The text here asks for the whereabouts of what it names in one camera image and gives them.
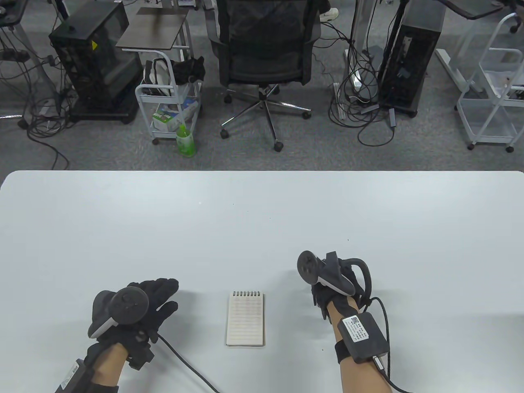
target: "box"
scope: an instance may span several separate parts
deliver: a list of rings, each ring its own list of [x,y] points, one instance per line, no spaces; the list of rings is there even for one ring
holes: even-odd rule
[[[182,116],[187,122],[198,107],[198,101],[188,98],[182,106]],[[153,114],[153,126],[162,132],[173,133],[182,124],[182,116],[178,112],[176,104],[160,104],[157,111]]]

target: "bag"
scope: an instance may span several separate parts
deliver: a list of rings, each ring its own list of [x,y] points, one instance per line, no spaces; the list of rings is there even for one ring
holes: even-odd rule
[[[171,60],[173,75],[176,85],[194,83],[197,80],[203,81],[205,76],[204,58],[190,58],[184,61]],[[171,84],[171,77],[164,58],[156,58],[153,61],[147,60],[144,67],[144,80],[142,83],[147,84]],[[171,96],[170,89],[149,89],[149,95]]]

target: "computer tower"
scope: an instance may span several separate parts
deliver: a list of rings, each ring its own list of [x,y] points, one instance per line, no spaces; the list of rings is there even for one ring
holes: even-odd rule
[[[140,57],[116,48],[128,26],[123,3],[89,1],[49,35],[79,96],[73,121],[134,119],[135,87],[143,76]]]
[[[446,7],[435,0],[410,0],[381,81],[385,107],[416,116],[426,68],[442,31]]]

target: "forearm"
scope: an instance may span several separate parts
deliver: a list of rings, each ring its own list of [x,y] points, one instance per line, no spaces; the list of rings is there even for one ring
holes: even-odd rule
[[[122,344],[115,344],[95,362],[92,383],[102,386],[117,386],[126,363],[127,350]]]
[[[347,298],[348,304],[357,309],[355,300]],[[340,313],[336,310],[333,302],[327,305],[335,340],[342,340],[342,335],[337,325],[342,319]],[[342,377],[342,391],[344,393],[391,393],[391,388],[384,380],[382,375],[377,371],[373,362],[356,364],[351,357],[340,362],[340,373]]]

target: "label sticker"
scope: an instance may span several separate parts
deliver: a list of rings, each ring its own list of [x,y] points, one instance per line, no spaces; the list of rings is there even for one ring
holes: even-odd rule
[[[79,368],[78,363],[75,363],[74,366],[71,367],[71,369],[69,370],[69,372],[68,372],[67,375],[65,376],[64,380],[63,380],[62,383],[60,384],[60,387],[62,388],[62,390],[65,390],[65,389],[66,389],[67,384],[69,383],[69,381],[71,380],[71,378],[73,378],[73,375],[74,375],[74,373],[77,372],[78,368]]]
[[[358,319],[356,315],[346,318],[342,321],[344,322],[347,331],[350,333],[351,340],[353,340],[354,343],[367,340],[369,338],[369,334],[367,334],[366,329],[364,329],[360,319]]]

